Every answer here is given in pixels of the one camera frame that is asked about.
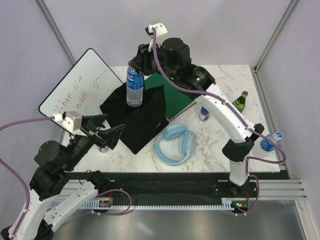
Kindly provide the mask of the water bottle blue label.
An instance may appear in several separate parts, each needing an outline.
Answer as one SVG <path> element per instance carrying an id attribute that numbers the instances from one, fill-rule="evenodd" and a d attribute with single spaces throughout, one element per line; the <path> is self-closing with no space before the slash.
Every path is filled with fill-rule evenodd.
<path id="1" fill-rule="evenodd" d="M 130 107 L 139 107 L 143 103 L 145 77 L 128 66 L 126 73 L 126 103 Z"/>

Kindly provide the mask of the black canvas bag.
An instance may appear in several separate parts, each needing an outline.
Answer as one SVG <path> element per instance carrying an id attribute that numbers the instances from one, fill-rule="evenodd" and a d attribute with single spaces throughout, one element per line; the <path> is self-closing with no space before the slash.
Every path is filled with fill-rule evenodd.
<path id="1" fill-rule="evenodd" d="M 137 154 L 168 124 L 166 119 L 165 86 L 160 85 L 143 91 L 142 104 L 131 107 L 126 102 L 127 85 L 116 88 L 99 106 L 108 114 L 107 122 L 111 127 L 125 125 L 120 140 Z"/>

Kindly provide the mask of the blue silver energy drink can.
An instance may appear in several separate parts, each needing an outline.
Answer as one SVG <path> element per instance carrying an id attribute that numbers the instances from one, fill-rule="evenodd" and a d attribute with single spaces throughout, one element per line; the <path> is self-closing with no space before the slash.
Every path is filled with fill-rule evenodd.
<path id="1" fill-rule="evenodd" d="M 199 116 L 198 117 L 202 122 L 206 122 L 210 117 L 210 113 L 205 107 L 202 106 L 200 108 L 200 112 L 199 112 Z"/>

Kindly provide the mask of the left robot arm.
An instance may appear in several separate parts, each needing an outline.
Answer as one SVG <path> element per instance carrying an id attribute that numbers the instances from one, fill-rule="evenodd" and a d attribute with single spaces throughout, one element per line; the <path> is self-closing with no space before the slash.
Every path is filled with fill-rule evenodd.
<path id="1" fill-rule="evenodd" d="M 71 196 L 48 210 L 70 181 L 71 171 L 92 146 L 114 149 L 117 145 L 126 126 L 120 124 L 104 129 L 103 123 L 107 118 L 107 114 L 83 116 L 76 111 L 52 116 L 52 120 L 61 122 L 74 138 L 67 146 L 54 140 L 40 146 L 34 158 L 38 168 L 29 184 L 17 176 L 24 188 L 26 201 L 15 223 L 1 231 L 5 240 L 50 240 L 63 222 L 86 201 L 112 192 L 110 180 L 96 170 Z"/>

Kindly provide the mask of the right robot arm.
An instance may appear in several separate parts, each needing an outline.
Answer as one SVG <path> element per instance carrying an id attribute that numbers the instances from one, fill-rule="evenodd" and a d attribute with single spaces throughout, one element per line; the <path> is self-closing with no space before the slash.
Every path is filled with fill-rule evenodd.
<path id="1" fill-rule="evenodd" d="M 247 191 L 246 158 L 264 126 L 243 117 L 222 93 L 214 77 L 204 67 L 192 63 L 190 48 L 180 38 L 168 38 L 161 46 L 150 46 L 139 45 L 129 66 L 143 76 L 154 73 L 165 76 L 172 86 L 177 86 L 213 115 L 230 137 L 222 149 L 230 163 L 229 191 L 235 197 L 242 196 Z"/>

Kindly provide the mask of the water bottle near left arm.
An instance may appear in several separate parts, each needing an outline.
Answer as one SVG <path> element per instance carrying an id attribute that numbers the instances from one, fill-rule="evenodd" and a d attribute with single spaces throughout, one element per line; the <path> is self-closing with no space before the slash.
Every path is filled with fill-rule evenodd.
<path id="1" fill-rule="evenodd" d="M 103 153 L 103 154 L 107 153 L 109 151 L 109 149 L 110 148 L 108 146 L 98 148 L 99 152 Z"/>

